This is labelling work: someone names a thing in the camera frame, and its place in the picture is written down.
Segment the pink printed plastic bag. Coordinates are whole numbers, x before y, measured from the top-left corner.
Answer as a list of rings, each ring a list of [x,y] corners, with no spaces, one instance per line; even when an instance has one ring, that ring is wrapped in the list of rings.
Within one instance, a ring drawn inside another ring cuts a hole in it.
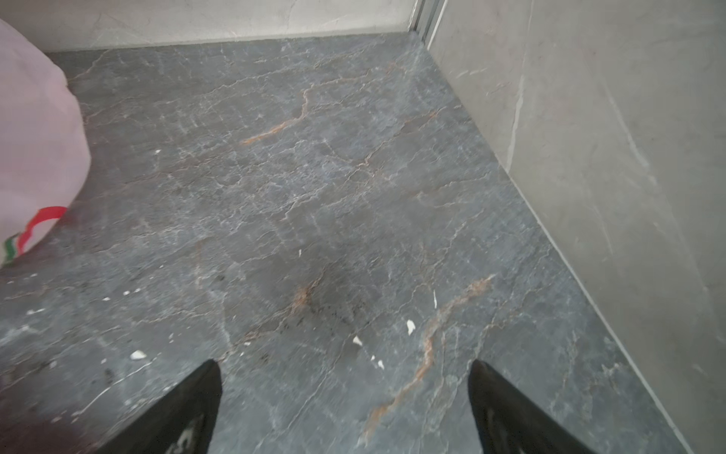
[[[37,245],[79,195],[91,164],[64,72],[1,25],[1,263]]]

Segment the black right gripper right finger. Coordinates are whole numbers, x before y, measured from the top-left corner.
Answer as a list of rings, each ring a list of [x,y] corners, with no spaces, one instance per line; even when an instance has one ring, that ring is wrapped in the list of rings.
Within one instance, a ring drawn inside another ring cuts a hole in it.
[[[467,389],[485,453],[594,453],[489,363],[472,361]]]

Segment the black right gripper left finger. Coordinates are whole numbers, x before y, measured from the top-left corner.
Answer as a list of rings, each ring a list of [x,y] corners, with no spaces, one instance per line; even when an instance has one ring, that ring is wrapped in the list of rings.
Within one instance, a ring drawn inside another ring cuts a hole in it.
[[[98,453],[206,453],[222,397],[219,365],[204,361]]]

